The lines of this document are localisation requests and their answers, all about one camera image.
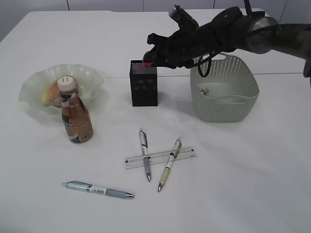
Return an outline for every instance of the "glass bowl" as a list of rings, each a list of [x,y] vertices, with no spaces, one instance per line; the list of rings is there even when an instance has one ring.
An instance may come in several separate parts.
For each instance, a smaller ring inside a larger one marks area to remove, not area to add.
[[[71,75],[78,81],[80,98],[86,106],[97,97],[100,85],[104,83],[104,78],[93,68],[80,64],[56,65],[33,74],[24,82],[18,100],[27,102],[33,109],[54,112],[50,108],[58,107],[46,105],[42,101],[42,95],[53,82],[64,75]]]

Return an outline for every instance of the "bread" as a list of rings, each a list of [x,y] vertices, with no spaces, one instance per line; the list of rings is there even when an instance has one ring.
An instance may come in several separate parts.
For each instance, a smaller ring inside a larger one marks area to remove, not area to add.
[[[62,105],[62,98],[59,96],[57,80],[53,82],[52,85],[42,94],[43,103],[53,106]]]

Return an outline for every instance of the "white wall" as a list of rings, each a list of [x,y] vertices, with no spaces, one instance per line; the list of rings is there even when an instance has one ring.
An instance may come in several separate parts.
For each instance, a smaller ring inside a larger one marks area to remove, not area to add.
[[[66,10],[66,0],[0,0],[0,41],[31,11]]]
[[[249,0],[252,8],[259,8],[265,10],[270,16],[277,21],[281,19],[282,12],[286,0]],[[216,9],[225,9],[232,6],[244,8],[244,0],[216,0]]]
[[[311,0],[287,0],[280,23],[311,24]]]
[[[212,9],[214,0],[68,0],[70,10],[169,11],[174,4],[185,9]],[[311,23],[311,0],[250,0],[281,23]],[[215,0],[215,8],[244,7],[243,0]],[[66,11],[66,0],[0,0],[0,41],[31,11]]]
[[[71,11],[143,11],[143,0],[68,0],[68,3]]]
[[[213,9],[214,0],[144,0],[144,11],[169,11],[175,4],[184,9]]]

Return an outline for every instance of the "white bottle cap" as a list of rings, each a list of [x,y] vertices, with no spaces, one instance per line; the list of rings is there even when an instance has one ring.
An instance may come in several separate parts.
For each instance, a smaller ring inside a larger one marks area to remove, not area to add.
[[[71,91],[76,87],[76,83],[72,76],[63,76],[57,81],[59,90],[61,91]]]

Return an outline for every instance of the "pen grip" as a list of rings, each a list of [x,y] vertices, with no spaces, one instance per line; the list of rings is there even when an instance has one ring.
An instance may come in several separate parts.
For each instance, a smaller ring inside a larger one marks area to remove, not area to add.
[[[160,183],[165,184],[167,178],[169,177],[170,171],[171,170],[168,167],[164,168]]]
[[[111,196],[111,197],[116,197],[116,198],[125,198],[126,192],[108,188],[106,190],[106,195]]]
[[[145,172],[146,172],[146,173],[151,173],[149,158],[148,158],[148,157],[145,157],[145,158],[143,159],[143,161],[144,161]]]

